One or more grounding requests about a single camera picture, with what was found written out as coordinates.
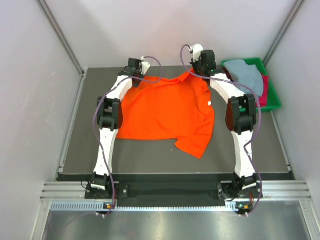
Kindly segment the orange t shirt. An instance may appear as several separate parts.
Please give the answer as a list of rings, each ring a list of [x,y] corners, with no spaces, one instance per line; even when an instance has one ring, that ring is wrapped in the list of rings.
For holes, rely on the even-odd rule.
[[[175,146],[200,159],[212,138],[215,111],[211,91],[188,72],[157,82],[147,76],[122,101],[123,124],[117,138],[155,141],[175,139]]]

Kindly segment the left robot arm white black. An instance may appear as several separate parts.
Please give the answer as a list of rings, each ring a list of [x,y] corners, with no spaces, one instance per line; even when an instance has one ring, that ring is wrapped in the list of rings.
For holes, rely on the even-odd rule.
[[[109,198],[114,191],[109,180],[112,173],[115,139],[124,120],[122,100],[131,88],[139,86],[150,66],[144,58],[130,58],[128,65],[118,74],[110,92],[97,100],[99,109],[96,111],[96,123],[99,128],[99,150],[91,187],[95,188],[102,198]]]

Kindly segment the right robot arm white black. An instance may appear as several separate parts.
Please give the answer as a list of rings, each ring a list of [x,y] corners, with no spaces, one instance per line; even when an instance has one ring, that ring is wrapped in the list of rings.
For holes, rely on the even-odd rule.
[[[196,44],[189,52],[195,74],[206,80],[227,104],[225,123],[234,140],[236,159],[233,192],[237,197],[245,198],[257,185],[251,144],[257,123],[255,97],[241,91],[225,71],[217,68],[213,50],[204,50],[202,45]]]

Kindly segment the dark red t shirt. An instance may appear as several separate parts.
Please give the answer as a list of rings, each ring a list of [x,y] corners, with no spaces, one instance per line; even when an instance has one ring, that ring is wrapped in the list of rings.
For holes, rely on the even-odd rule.
[[[230,81],[233,81],[233,79],[232,79],[232,77],[231,77],[231,74],[228,72],[228,70],[227,70],[225,67],[222,68],[222,72],[223,72],[224,74],[226,74],[227,78],[228,78]]]

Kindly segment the grey blue t shirt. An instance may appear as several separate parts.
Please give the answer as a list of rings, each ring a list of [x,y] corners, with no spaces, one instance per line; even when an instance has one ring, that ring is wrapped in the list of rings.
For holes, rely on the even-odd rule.
[[[264,92],[264,81],[262,74],[255,65],[248,65],[243,59],[226,61],[224,68],[229,72],[231,79],[238,83],[237,88],[245,94],[252,92],[239,85],[247,86],[252,89],[258,97]]]

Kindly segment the magenta t shirt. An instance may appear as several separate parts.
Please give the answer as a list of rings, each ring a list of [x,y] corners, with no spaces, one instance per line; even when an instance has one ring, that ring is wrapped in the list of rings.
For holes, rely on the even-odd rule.
[[[266,107],[268,103],[268,91],[269,91],[269,76],[268,75],[261,75],[263,80],[263,92],[262,96],[258,98],[260,107]]]

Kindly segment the green plastic bin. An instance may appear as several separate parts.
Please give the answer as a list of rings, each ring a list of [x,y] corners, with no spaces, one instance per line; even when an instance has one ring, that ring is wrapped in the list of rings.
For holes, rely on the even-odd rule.
[[[221,62],[221,66],[224,67],[224,63],[231,60],[244,60],[248,65],[255,65],[258,70],[260,71],[261,75],[269,76],[269,73],[263,63],[263,61],[258,57],[253,58],[243,58],[243,59],[230,59],[230,60],[223,60]],[[239,84],[239,86],[245,87],[246,89],[250,89],[245,85]],[[263,112],[270,112],[276,109],[279,109],[282,106],[280,98],[277,95],[276,89],[269,77],[269,88],[268,88],[268,96],[267,96],[267,106],[262,107],[261,110]]]

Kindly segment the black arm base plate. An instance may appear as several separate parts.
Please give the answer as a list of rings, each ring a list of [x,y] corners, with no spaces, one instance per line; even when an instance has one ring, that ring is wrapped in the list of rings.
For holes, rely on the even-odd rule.
[[[114,174],[87,180],[85,199],[114,200],[118,207],[222,207],[257,193],[257,176],[234,173]]]

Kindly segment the aluminium frame rail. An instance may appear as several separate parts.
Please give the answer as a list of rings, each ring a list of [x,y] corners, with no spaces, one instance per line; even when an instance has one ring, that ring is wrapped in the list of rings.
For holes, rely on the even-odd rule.
[[[40,199],[42,201],[79,201],[87,191],[80,182],[47,182]],[[312,198],[309,187],[301,180],[267,180],[263,183],[264,201],[304,201]]]

